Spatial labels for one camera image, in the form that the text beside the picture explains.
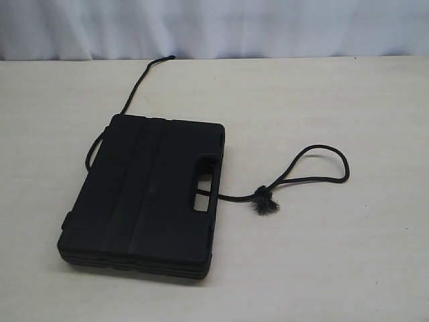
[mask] white backdrop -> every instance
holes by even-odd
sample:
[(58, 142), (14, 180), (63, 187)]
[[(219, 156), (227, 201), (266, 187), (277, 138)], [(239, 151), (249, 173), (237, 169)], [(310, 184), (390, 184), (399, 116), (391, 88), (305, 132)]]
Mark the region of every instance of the white backdrop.
[(0, 0), (0, 58), (429, 54), (429, 0)]

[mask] table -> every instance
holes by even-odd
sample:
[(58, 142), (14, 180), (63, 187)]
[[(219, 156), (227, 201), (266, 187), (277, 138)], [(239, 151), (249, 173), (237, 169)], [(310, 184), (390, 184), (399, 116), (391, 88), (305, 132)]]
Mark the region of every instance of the table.
[[(130, 114), (219, 122), (221, 192), (269, 184), (310, 144), (345, 184), (219, 201), (201, 281), (73, 268), (56, 249), (84, 157), (147, 61), (0, 62), (1, 321), (429, 321), (429, 57), (175, 60)], [(341, 176), (304, 158), (292, 176)]]

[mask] frayed rope end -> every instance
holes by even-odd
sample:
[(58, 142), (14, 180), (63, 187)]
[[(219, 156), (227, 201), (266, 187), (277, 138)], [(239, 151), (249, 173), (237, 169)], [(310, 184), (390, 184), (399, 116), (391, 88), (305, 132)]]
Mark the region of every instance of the frayed rope end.
[(260, 186), (256, 189), (253, 196), (253, 208), (257, 211), (258, 215), (265, 216), (279, 211), (279, 204), (273, 201), (273, 193), (266, 186)]

